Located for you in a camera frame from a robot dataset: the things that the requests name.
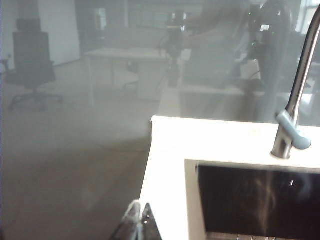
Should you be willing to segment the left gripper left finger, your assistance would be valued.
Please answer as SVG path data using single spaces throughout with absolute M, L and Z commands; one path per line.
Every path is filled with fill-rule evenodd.
M 110 236 L 110 240 L 135 240 L 140 223 L 141 203 L 132 201 L 124 213 L 120 223 Z

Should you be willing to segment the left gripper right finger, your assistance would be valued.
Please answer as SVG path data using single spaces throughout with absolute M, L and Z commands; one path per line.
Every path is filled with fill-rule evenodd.
M 142 213 L 142 239 L 162 240 L 151 205 L 147 203 Z

